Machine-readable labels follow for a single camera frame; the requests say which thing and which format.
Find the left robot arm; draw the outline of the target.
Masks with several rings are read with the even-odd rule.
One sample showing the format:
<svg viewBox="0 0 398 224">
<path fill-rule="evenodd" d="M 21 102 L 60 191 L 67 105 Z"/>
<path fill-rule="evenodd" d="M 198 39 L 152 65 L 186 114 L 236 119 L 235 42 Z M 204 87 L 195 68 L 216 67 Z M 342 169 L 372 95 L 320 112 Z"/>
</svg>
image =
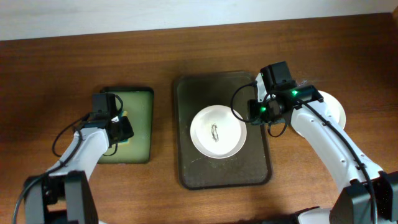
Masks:
<svg viewBox="0 0 398 224">
<path fill-rule="evenodd" d="M 93 110 L 70 124 L 73 140 L 58 161 L 24 182 L 13 223 L 21 206 L 27 223 L 100 222 L 88 181 L 107 150 L 117 149 L 134 131 L 119 95 L 98 93 L 92 100 Z"/>
</svg>

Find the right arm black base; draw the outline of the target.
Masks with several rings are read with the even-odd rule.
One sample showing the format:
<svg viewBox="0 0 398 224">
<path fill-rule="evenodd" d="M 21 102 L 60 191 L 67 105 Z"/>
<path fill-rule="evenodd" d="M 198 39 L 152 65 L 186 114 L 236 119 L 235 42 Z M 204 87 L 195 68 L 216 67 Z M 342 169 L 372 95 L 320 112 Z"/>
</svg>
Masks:
<svg viewBox="0 0 398 224">
<path fill-rule="evenodd" d="M 290 215 L 259 221 L 260 224 L 343 224 L 344 221 L 331 215 L 330 208 L 311 207 Z"/>
</svg>

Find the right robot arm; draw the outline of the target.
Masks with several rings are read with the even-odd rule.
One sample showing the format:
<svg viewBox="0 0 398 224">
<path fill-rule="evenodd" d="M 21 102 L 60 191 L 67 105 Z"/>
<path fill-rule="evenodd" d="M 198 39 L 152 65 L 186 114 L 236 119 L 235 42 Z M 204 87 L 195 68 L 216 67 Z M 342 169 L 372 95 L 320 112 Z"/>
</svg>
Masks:
<svg viewBox="0 0 398 224">
<path fill-rule="evenodd" d="M 339 190 L 332 208 L 306 208 L 289 223 L 397 223 L 397 173 L 384 172 L 332 115 L 313 86 L 299 86 L 286 62 L 262 68 L 252 83 L 249 123 L 291 126 L 312 146 Z"/>
</svg>

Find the white plate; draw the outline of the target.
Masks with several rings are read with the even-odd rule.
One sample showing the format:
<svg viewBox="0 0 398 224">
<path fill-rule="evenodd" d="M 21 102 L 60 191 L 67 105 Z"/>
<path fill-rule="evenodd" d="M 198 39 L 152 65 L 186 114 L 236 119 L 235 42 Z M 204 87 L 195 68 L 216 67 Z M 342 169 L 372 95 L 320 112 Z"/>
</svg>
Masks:
<svg viewBox="0 0 398 224">
<path fill-rule="evenodd" d="M 341 129 L 345 128 L 346 113 L 341 103 L 331 94 L 324 91 L 318 91 L 323 97 L 323 101 L 309 101 L 307 104 L 311 106 L 319 115 L 327 121 L 333 121 Z M 304 132 L 311 130 L 311 125 L 322 123 L 322 120 L 311 110 L 303 105 L 299 109 L 294 109 L 292 113 L 291 125 L 293 129 L 303 138 L 306 136 Z"/>
<path fill-rule="evenodd" d="M 203 108 L 192 119 L 190 138 L 206 157 L 226 159 L 239 152 L 246 142 L 247 127 L 242 116 L 228 106 Z"/>
</svg>

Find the yellow green sponge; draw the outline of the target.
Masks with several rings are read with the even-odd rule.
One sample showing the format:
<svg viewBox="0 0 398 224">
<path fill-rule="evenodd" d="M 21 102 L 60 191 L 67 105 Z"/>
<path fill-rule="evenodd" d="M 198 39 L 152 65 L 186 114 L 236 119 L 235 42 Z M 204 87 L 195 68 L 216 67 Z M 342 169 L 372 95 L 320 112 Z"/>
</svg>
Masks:
<svg viewBox="0 0 398 224">
<path fill-rule="evenodd" d="M 123 141 L 120 141 L 119 144 L 129 144 L 130 139 L 125 139 Z"/>
</svg>

